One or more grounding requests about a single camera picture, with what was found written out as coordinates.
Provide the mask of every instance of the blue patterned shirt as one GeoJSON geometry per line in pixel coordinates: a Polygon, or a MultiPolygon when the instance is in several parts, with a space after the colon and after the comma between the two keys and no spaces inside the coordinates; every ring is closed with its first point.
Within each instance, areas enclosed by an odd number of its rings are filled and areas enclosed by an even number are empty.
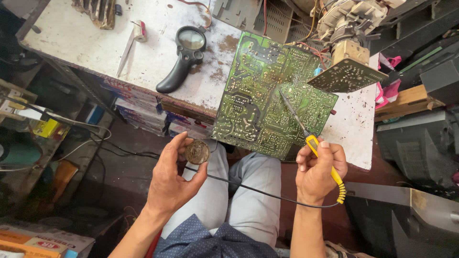
{"type": "Polygon", "coordinates": [[[258,242],[223,223],[212,236],[193,214],[166,238],[159,239],[156,258],[277,258],[266,243],[258,242]]]}

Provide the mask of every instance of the black handle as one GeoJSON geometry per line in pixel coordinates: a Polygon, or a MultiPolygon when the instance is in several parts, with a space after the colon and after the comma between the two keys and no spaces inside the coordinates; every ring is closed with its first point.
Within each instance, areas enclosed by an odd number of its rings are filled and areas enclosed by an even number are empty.
{"type": "Polygon", "coordinates": [[[179,52],[179,58],[175,66],[166,78],[156,85],[156,91],[159,93],[171,93],[178,89],[183,81],[185,81],[193,64],[193,61],[188,55],[183,56],[182,52],[179,52]]]}

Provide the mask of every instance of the magnifying glass lens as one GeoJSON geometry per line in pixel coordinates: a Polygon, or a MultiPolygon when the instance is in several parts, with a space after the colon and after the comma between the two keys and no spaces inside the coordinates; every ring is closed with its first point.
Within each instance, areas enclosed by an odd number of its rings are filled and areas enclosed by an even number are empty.
{"type": "Polygon", "coordinates": [[[179,34],[180,43],[191,50],[199,49],[204,45],[204,38],[194,30],[184,30],[179,34]]]}

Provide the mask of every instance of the yellow soldering iron handle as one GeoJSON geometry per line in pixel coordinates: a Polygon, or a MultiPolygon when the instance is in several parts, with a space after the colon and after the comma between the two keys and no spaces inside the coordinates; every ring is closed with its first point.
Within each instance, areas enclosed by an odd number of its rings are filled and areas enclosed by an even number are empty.
{"type": "MultiPolygon", "coordinates": [[[[311,148],[311,150],[314,152],[314,154],[317,157],[319,157],[319,155],[317,154],[317,148],[319,147],[319,141],[317,140],[317,137],[315,137],[314,135],[310,135],[306,137],[306,143],[308,144],[309,148],[311,148]]],[[[344,188],[344,183],[340,175],[338,175],[338,172],[333,166],[331,167],[331,177],[338,184],[338,187],[340,188],[340,195],[338,196],[337,202],[343,204],[344,197],[346,196],[345,195],[346,189],[344,188]]]]}

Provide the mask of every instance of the orange box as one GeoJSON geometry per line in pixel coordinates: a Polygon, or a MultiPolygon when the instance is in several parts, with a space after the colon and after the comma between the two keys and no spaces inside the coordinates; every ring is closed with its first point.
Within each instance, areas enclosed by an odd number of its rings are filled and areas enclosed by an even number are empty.
{"type": "Polygon", "coordinates": [[[61,258],[67,246],[37,237],[0,230],[0,250],[24,253],[24,258],[61,258]]]}

